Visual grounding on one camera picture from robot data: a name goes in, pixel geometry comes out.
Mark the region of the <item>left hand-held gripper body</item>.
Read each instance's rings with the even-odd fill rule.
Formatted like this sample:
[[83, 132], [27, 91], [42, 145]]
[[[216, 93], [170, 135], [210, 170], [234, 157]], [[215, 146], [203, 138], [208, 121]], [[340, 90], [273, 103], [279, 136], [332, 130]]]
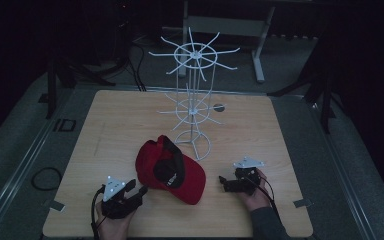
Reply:
[[111, 219], [122, 219], [134, 212], [143, 204], [142, 198], [127, 198], [123, 187], [127, 182], [111, 176], [107, 177], [107, 184], [104, 186], [102, 200], [102, 214]]

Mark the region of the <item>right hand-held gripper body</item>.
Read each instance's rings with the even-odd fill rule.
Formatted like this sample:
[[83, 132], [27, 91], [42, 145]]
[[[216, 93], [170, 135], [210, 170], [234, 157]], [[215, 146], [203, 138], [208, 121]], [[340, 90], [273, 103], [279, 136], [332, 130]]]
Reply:
[[261, 177], [257, 173], [258, 167], [263, 167], [264, 162], [250, 157], [244, 157], [241, 161], [234, 162], [235, 168], [235, 192], [243, 192], [252, 195], [260, 185]]

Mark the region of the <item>red baseball cap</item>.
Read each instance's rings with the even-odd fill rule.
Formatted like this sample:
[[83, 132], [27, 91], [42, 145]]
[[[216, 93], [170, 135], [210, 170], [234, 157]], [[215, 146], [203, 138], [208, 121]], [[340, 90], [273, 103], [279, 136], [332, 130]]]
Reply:
[[204, 169], [165, 135], [143, 144], [135, 169], [142, 185], [168, 191], [186, 204], [196, 205], [203, 195]]

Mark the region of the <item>person's right hand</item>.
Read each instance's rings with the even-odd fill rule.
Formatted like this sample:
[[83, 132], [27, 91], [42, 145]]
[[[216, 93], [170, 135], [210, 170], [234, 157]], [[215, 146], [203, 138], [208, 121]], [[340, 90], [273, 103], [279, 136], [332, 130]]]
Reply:
[[254, 194], [247, 195], [246, 193], [238, 193], [239, 199], [243, 202], [249, 212], [263, 207], [270, 207], [270, 200], [265, 186], [266, 176], [260, 169], [257, 170], [257, 173], [259, 174], [261, 180], [259, 188], [254, 192]]

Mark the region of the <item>person's left hand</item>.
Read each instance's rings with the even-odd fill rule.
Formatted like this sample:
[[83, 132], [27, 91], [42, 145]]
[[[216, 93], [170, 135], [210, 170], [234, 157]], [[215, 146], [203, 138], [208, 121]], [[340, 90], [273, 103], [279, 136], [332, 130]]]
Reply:
[[111, 219], [102, 214], [101, 202], [95, 208], [98, 216], [95, 223], [100, 240], [127, 240], [129, 225], [135, 212], [122, 219]]

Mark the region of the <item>black tripod stand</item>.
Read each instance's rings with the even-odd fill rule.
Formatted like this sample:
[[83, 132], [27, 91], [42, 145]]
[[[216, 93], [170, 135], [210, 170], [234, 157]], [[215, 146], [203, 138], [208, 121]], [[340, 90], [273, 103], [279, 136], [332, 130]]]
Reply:
[[47, 103], [47, 115], [46, 118], [50, 119], [53, 113], [56, 110], [57, 104], [57, 86], [56, 80], [60, 79], [61, 83], [68, 87], [74, 88], [76, 86], [76, 81], [69, 77], [70, 71], [74, 69], [80, 74], [83, 74], [86, 78], [92, 82], [98, 83], [103, 86], [114, 86], [114, 83], [111, 83], [103, 78], [99, 77], [97, 74], [93, 73], [82, 64], [68, 58], [67, 56], [56, 54], [50, 57], [47, 64], [47, 90], [45, 94], [45, 100]]
[[304, 94], [303, 99], [311, 104], [315, 104], [319, 98], [322, 99], [320, 124], [324, 132], [329, 134], [329, 119], [334, 117], [334, 113], [331, 110], [331, 102], [337, 102], [332, 96], [334, 86], [334, 71], [332, 66], [317, 67], [312, 64], [306, 64], [294, 83], [280, 90], [269, 92], [267, 96], [281, 97], [307, 84], [309, 84], [310, 87]]

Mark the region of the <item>black rectangular bracket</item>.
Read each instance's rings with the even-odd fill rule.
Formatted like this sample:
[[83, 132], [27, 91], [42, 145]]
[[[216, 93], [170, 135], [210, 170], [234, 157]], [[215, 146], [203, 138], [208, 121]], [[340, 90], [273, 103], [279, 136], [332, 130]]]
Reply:
[[53, 127], [54, 132], [73, 132], [77, 125], [76, 120], [58, 119]]

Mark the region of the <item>metal floor rail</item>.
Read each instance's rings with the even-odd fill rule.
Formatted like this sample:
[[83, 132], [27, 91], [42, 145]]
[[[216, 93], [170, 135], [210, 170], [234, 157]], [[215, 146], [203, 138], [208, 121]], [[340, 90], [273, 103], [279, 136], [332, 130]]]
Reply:
[[35, 163], [37, 156], [45, 144], [49, 133], [52, 131], [52, 128], [57, 119], [58, 116], [54, 115], [45, 121], [40, 131], [35, 136], [33, 143], [30, 145], [25, 155], [23, 156], [20, 164], [3, 186], [2, 191], [0, 192], [0, 223], [13, 199], [17, 195], [20, 187], [22, 186], [22, 183], [25, 180], [28, 172]]
[[330, 134], [326, 133], [323, 126], [320, 123], [322, 109], [317, 103], [310, 103], [308, 105], [312, 119], [318, 126], [319, 131], [322, 134], [322, 138], [327, 146], [329, 154], [333, 161], [333, 167], [335, 175], [339, 181], [341, 189], [344, 193], [346, 202], [360, 232], [362, 240], [376, 240], [373, 229], [369, 223], [365, 211], [361, 205], [358, 195], [351, 183], [351, 180], [346, 173], [346, 169], [343, 165], [343, 161], [339, 156], [336, 146]]

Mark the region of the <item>white metal desk frame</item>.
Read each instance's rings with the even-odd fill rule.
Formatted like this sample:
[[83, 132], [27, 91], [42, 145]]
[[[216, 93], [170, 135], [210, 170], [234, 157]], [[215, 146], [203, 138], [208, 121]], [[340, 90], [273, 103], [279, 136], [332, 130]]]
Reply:
[[264, 20], [231, 19], [209, 16], [192, 15], [189, 12], [189, 2], [183, 0], [182, 39], [184, 43], [190, 42], [189, 28], [198, 33], [221, 33], [232, 36], [258, 37], [258, 46], [252, 50], [251, 57], [254, 66], [256, 81], [263, 83], [265, 76], [260, 55], [268, 36], [275, 7], [269, 7]]

